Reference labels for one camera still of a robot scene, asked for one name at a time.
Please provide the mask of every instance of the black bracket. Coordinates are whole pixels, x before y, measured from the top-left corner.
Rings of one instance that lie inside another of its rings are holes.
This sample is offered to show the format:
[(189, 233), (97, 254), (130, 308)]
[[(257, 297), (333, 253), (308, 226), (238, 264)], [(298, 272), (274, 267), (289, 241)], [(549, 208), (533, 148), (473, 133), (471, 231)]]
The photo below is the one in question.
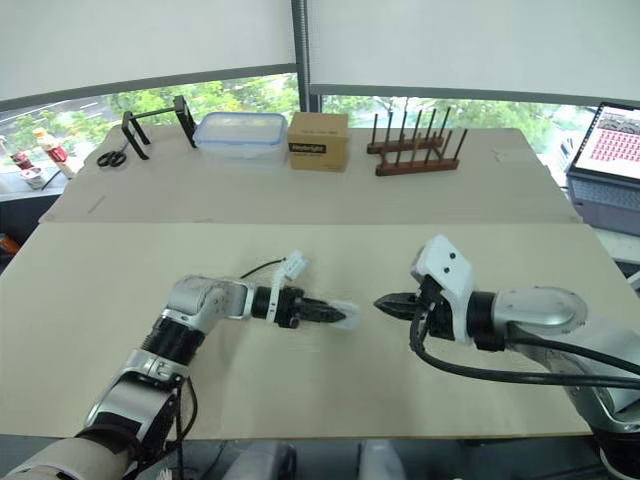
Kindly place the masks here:
[(176, 116), (178, 117), (178, 121), (182, 126), (184, 134), (187, 136), (187, 140), (189, 140), (189, 143), (193, 148), (196, 148), (196, 144), (193, 141), (193, 134), (196, 131), (196, 122), (194, 122), (193, 117), (191, 116), (186, 100), (182, 95), (178, 95), (173, 97), (173, 107), (163, 108), (153, 112), (139, 113), (137, 115), (134, 115), (131, 111), (126, 111), (122, 115), (122, 133), (124, 133), (124, 136), (142, 160), (148, 160), (149, 157), (142, 151), (142, 148), (140, 148), (140, 144), (136, 141), (135, 134), (129, 129), (129, 124), (133, 125), (133, 128), (140, 137), (142, 143), (149, 145), (151, 140), (149, 140), (149, 138), (144, 134), (138, 119), (169, 112), (176, 112)]

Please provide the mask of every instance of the bottle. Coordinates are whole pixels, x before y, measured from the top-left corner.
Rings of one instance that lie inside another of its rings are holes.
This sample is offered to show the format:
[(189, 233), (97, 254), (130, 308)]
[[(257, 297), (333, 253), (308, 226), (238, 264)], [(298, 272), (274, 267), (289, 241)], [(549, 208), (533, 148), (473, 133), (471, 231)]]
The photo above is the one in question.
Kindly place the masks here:
[(28, 170), (33, 168), (33, 163), (29, 160), (29, 157), (24, 152), (16, 152), (13, 155), (10, 155), (11, 160), (15, 163), (20, 170)]
[(62, 148), (60, 142), (58, 142), (53, 135), (49, 135), (44, 128), (36, 128), (33, 134), (36, 137), (38, 146), (49, 155), (49, 158), (54, 161), (60, 171), (64, 173), (67, 178), (73, 178), (76, 172), (67, 163), (69, 154)]
[[(14, 153), (13, 155), (9, 154), (9, 149), (7, 149), (7, 144), (10, 145), (13, 151), (15, 151), (16, 153)], [(20, 150), (17, 150), (15, 148), (15, 145), (11, 145), (4, 135), (0, 135), (0, 147), (2, 147), (2, 150), (4, 150), (5, 154), (9, 155), (11, 160), (13, 160), (13, 163), (15, 163), (18, 166), (18, 168), (20, 168), (20, 170), (27, 170), (29, 168), (33, 168), (33, 163), (31, 163), (31, 160), (29, 160), (29, 157), (27, 156), (27, 154)]]

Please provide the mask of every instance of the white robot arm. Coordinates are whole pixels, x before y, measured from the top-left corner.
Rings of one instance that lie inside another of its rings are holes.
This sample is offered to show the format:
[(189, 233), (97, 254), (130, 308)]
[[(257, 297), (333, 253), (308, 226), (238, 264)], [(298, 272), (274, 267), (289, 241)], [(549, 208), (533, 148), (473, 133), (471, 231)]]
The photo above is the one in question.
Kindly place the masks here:
[[(411, 275), (417, 293), (375, 305), (411, 321), (411, 349), (441, 370), (482, 380), (562, 385), (587, 421), (609, 471), (640, 478), (640, 336), (592, 315), (585, 302), (555, 287), (474, 291), (473, 269), (439, 235), (420, 250)], [(489, 351), (510, 349), (554, 373), (494, 371), (433, 357), (430, 335)]]
[[(290, 279), (301, 270), (300, 256), (293, 259), (282, 266)], [(271, 288), (242, 279), (181, 279), (142, 346), (131, 353), (91, 408), (85, 428), (40, 451), (6, 479), (133, 479), (171, 453), (192, 427), (195, 418), (177, 432), (176, 442), (166, 441), (180, 408), (182, 386), (186, 383), (193, 394), (189, 365), (218, 321), (268, 317), (280, 327), (296, 328), (300, 320), (351, 323), (357, 314), (351, 304), (332, 306), (305, 298), (299, 288), (281, 288), (281, 281), (275, 286), (272, 295)]]

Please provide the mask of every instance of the light wooden tabletop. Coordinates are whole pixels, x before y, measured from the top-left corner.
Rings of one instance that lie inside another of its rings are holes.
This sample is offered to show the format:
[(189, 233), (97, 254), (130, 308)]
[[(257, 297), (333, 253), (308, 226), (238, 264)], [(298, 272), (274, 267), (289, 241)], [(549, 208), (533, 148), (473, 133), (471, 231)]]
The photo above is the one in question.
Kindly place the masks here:
[[(479, 289), (564, 287), (640, 332), (640, 302), (584, 225), (47, 223), (0, 276), (0, 433), (75, 434), (178, 278), (238, 275), (295, 248), (310, 259), (296, 284), (359, 304), (359, 327), (220, 322), (193, 362), (193, 438), (587, 432), (562, 388), (435, 370), (409, 350), (408, 324), (373, 307), (383, 294), (417, 287), (409, 266), (438, 233), (472, 262)], [(430, 342), (454, 362), (540, 370), (516, 354)]]
[[(41, 221), (581, 222), (516, 129), (470, 130), (456, 171), (379, 178), (374, 174), (378, 157), (365, 153), (368, 129), (350, 129), (347, 169), (331, 173), (296, 171), (288, 164), (271, 169), (222, 166), (192, 149), (178, 127), (144, 128), (152, 141), (149, 160), (140, 160), (128, 148), (121, 167), (99, 168), (98, 155), (124, 144), (114, 128)], [(452, 145), (460, 135), (454, 131)]]

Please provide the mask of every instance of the container lid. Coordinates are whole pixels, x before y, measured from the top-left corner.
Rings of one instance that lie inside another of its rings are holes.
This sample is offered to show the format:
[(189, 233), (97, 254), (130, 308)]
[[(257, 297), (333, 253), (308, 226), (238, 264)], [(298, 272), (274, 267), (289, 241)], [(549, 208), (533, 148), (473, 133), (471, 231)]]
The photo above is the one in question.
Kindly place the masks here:
[(279, 113), (213, 112), (202, 119), (193, 140), (207, 145), (277, 145), (286, 126)]

